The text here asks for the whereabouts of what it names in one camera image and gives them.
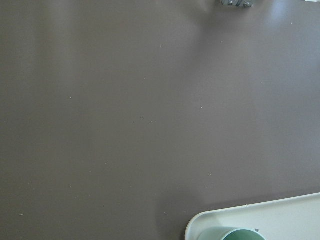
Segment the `green cup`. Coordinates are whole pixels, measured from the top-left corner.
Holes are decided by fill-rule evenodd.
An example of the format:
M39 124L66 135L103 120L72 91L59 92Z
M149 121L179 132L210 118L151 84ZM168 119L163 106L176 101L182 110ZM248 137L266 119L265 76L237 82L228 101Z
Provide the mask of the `green cup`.
M211 227L204 230L198 240L265 240L255 230L236 227Z

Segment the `cream rabbit tray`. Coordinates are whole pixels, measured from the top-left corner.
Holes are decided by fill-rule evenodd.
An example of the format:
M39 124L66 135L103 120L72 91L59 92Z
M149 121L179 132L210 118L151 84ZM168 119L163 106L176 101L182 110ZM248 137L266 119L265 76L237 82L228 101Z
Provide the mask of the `cream rabbit tray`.
M318 240L320 195L313 193L205 211L190 220L184 238L197 240L204 230L213 227L250 229L265 240Z

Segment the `aluminium frame post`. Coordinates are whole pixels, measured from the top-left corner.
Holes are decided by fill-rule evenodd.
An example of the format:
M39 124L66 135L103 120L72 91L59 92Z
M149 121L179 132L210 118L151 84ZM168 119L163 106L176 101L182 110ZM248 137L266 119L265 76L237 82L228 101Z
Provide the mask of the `aluminium frame post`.
M221 0L220 2L224 6L250 8L255 3L255 0Z

